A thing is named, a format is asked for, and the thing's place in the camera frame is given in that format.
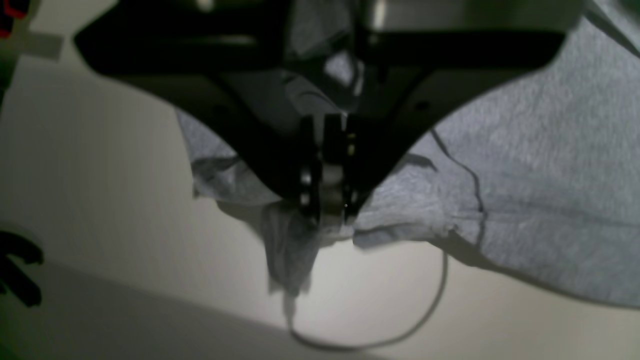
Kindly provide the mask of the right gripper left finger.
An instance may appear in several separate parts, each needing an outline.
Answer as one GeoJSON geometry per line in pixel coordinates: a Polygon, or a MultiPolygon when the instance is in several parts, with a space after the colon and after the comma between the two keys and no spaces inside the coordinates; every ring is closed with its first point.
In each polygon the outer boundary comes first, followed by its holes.
{"type": "Polygon", "coordinates": [[[259,180],[321,219],[313,117],[282,84],[289,0],[119,0],[74,44],[96,73],[201,121],[259,180]]]}

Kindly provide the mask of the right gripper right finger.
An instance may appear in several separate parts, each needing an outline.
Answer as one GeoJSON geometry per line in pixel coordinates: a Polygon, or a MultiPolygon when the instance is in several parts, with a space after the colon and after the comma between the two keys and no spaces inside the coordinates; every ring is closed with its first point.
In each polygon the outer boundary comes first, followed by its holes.
{"type": "Polygon", "coordinates": [[[357,0],[354,109],[322,124],[322,218],[352,224],[420,137],[479,96],[543,68],[583,0],[357,0]]]}

